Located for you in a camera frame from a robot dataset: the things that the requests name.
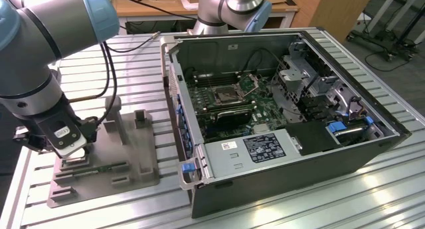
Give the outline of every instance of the side panel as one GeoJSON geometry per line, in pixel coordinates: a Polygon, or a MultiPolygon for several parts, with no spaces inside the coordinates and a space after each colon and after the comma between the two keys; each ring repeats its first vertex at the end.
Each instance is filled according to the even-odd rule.
{"type": "Polygon", "coordinates": [[[392,137],[362,147],[196,188],[192,218],[239,207],[352,173],[404,139],[405,137],[392,137]]]}

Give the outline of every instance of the slotted metal surface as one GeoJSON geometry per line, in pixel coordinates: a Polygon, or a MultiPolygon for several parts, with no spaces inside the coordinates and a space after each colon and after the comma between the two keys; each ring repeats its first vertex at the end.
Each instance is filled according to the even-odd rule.
{"type": "MultiPolygon", "coordinates": [[[[47,207],[55,154],[23,150],[0,228],[417,228],[425,225],[425,120],[327,32],[307,30],[343,67],[413,132],[392,151],[356,173],[204,218],[191,218],[180,189],[178,152],[162,87],[159,41],[134,52],[114,53],[122,112],[147,109],[154,117],[160,163],[159,185],[55,209],[47,207]]],[[[115,49],[138,46],[150,36],[118,36],[115,49]]],[[[102,91],[106,67],[94,46],[62,61],[68,98],[102,91]]],[[[100,116],[104,100],[74,104],[82,117],[100,116]]]]}

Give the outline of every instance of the black cable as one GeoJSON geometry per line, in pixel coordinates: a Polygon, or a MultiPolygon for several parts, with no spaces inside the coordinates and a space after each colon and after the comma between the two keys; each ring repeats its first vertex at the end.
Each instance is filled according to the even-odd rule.
{"type": "Polygon", "coordinates": [[[294,113],[295,115],[304,115],[304,114],[302,114],[302,113],[296,113],[296,112],[294,112],[294,111],[291,111],[291,110],[288,110],[287,108],[284,108],[284,107],[282,107],[286,111],[288,111],[290,113],[294,113]]]}
{"type": "Polygon", "coordinates": [[[108,47],[108,49],[116,53],[127,53],[127,52],[131,52],[131,51],[135,51],[138,50],[140,47],[143,47],[151,40],[154,40],[158,35],[160,35],[162,32],[156,32],[150,38],[148,40],[146,40],[139,46],[136,46],[135,48],[130,49],[130,50],[115,50],[112,49],[111,47],[108,47]]]}
{"type": "Polygon", "coordinates": [[[307,87],[303,89],[302,94],[300,94],[300,99],[306,96],[306,94],[308,92],[308,89],[312,87],[312,85],[314,85],[315,81],[318,80],[318,78],[319,78],[319,73],[315,75],[312,81],[308,83],[307,87]]]}
{"type": "Polygon", "coordinates": [[[140,23],[135,23],[135,22],[131,21],[131,23],[135,24],[135,25],[138,25],[138,26],[140,26],[140,25],[144,24],[146,22],[142,21],[140,23]]]}
{"type": "Polygon", "coordinates": [[[385,22],[385,28],[387,28],[387,25],[388,25],[388,23],[392,21],[392,19],[393,19],[393,17],[395,17],[395,14],[396,14],[396,12],[399,12],[400,11],[400,9],[404,7],[404,5],[401,5],[399,8],[397,8],[397,10],[393,12],[393,14],[392,14],[392,16],[391,16],[391,18],[388,19],[388,21],[385,22]]]}
{"type": "Polygon", "coordinates": [[[87,101],[87,100],[92,100],[92,99],[100,98],[100,97],[104,96],[104,94],[106,94],[107,91],[108,91],[108,88],[110,88],[110,80],[111,80],[111,76],[110,76],[110,63],[108,63],[107,53],[106,53],[106,49],[104,49],[103,44],[100,44],[100,48],[102,48],[102,53],[103,53],[103,55],[104,55],[106,67],[107,67],[107,84],[106,84],[104,90],[102,91],[102,93],[99,93],[99,94],[95,95],[95,96],[86,96],[86,97],[80,97],[80,98],[71,99],[71,100],[70,100],[70,103],[75,103],[75,102],[87,101]]]}
{"type": "Polygon", "coordinates": [[[154,8],[154,9],[156,9],[156,10],[159,10],[159,11],[162,11],[162,12],[170,14],[170,15],[179,16],[179,17],[183,17],[183,18],[187,18],[187,19],[191,19],[191,20],[196,20],[196,18],[194,18],[194,17],[191,17],[191,16],[184,16],[184,15],[172,13],[172,12],[170,12],[170,11],[167,11],[167,10],[164,10],[164,9],[162,9],[162,8],[159,8],[159,7],[156,7],[156,6],[152,6],[152,5],[150,5],[150,4],[146,4],[146,3],[142,2],[142,1],[138,1],[138,0],[128,0],[128,1],[132,1],[134,3],[138,3],[138,4],[143,5],[143,6],[151,7],[151,8],[154,8]]]}
{"type": "Polygon", "coordinates": [[[3,176],[14,176],[14,173],[0,173],[0,177],[3,176]]]}
{"type": "Polygon", "coordinates": [[[104,115],[102,116],[102,118],[98,120],[98,125],[102,124],[102,121],[104,121],[104,119],[107,118],[111,109],[114,107],[114,102],[115,102],[115,98],[118,96],[118,76],[116,76],[116,72],[115,72],[115,66],[114,66],[114,61],[112,61],[112,56],[111,56],[111,52],[110,52],[110,47],[108,47],[108,43],[104,41],[103,42],[103,51],[107,52],[107,56],[108,56],[108,60],[110,60],[110,65],[111,65],[111,72],[112,72],[112,80],[114,80],[114,92],[112,92],[112,100],[111,103],[108,105],[107,111],[104,113],[104,115]]]}
{"type": "Polygon", "coordinates": [[[266,52],[268,52],[268,53],[275,57],[275,59],[276,59],[276,61],[279,62],[279,64],[280,64],[280,65],[284,65],[283,61],[279,59],[279,57],[276,56],[276,54],[275,54],[274,52],[271,52],[270,49],[267,49],[267,48],[264,48],[264,47],[260,47],[260,48],[255,49],[255,50],[251,52],[250,57],[247,58],[244,67],[243,67],[243,69],[242,69],[242,71],[240,71],[240,75],[246,72],[246,70],[247,70],[247,68],[248,68],[248,64],[250,64],[250,62],[251,62],[251,60],[252,60],[252,57],[254,57],[254,55],[255,55],[259,51],[266,51],[266,52]]]}
{"type": "Polygon", "coordinates": [[[381,70],[380,68],[375,67],[375,66],[368,62],[368,58],[369,58],[371,56],[373,56],[373,55],[376,55],[376,54],[379,54],[379,53],[384,53],[384,52],[385,52],[385,51],[377,51],[377,52],[369,54],[369,55],[365,57],[365,62],[367,62],[368,65],[369,65],[373,69],[376,69],[377,71],[391,72],[391,71],[396,70],[397,68],[403,67],[405,64],[409,63],[409,61],[408,61],[407,63],[403,63],[401,65],[396,66],[395,68],[392,68],[392,69],[389,69],[389,70],[381,70]]]}
{"type": "Polygon", "coordinates": [[[387,47],[384,47],[384,46],[381,46],[380,44],[377,44],[377,43],[369,41],[369,40],[365,39],[363,36],[359,36],[359,37],[360,37],[362,39],[364,39],[367,42],[369,42],[369,43],[372,43],[372,44],[375,44],[375,45],[377,45],[377,46],[380,46],[380,47],[383,48],[383,51],[377,51],[377,52],[369,54],[369,55],[365,57],[365,62],[367,62],[367,64],[368,64],[373,69],[376,69],[377,71],[381,71],[381,72],[389,72],[389,71],[396,70],[397,68],[403,67],[404,65],[407,65],[407,64],[409,63],[409,61],[408,61],[407,63],[403,63],[401,65],[396,66],[395,68],[392,68],[392,69],[389,69],[389,70],[381,70],[380,68],[375,67],[375,66],[368,62],[368,58],[369,58],[371,56],[373,56],[373,55],[376,55],[376,54],[380,54],[380,53],[384,53],[384,52],[385,52],[385,53],[389,53],[389,50],[387,49],[387,47]]]}
{"type": "Polygon", "coordinates": [[[151,28],[150,31],[143,31],[139,27],[134,26],[135,23],[132,23],[132,22],[130,22],[130,25],[131,25],[134,28],[136,28],[139,31],[142,31],[143,34],[144,34],[144,33],[150,33],[150,32],[155,29],[155,27],[158,26],[158,23],[159,23],[159,21],[155,21],[154,26],[152,26],[152,28],[151,28]]]}
{"type": "Polygon", "coordinates": [[[123,26],[120,26],[120,28],[126,29],[131,34],[135,35],[134,31],[131,31],[128,28],[126,28],[126,27],[123,27],[123,26]]]}
{"type": "Polygon", "coordinates": [[[368,24],[367,24],[367,14],[365,14],[365,12],[364,12],[364,24],[365,24],[364,32],[365,32],[365,31],[368,31],[368,32],[367,32],[367,34],[368,34],[368,36],[369,36],[369,35],[371,35],[371,32],[369,32],[369,29],[368,29],[368,24]]]}

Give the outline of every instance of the motherboard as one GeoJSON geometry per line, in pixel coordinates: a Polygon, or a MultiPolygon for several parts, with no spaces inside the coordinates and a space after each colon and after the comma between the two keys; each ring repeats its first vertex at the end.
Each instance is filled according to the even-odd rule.
{"type": "Polygon", "coordinates": [[[271,80],[255,73],[195,77],[188,89],[206,142],[284,128],[271,80]]]}

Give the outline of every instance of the circuit board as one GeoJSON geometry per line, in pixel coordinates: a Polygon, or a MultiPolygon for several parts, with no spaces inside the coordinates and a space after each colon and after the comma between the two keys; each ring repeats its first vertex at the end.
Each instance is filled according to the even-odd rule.
{"type": "Polygon", "coordinates": [[[252,135],[263,126],[266,131],[287,125],[274,100],[270,81],[244,74],[236,84],[198,87],[190,95],[206,143],[252,135]]]}

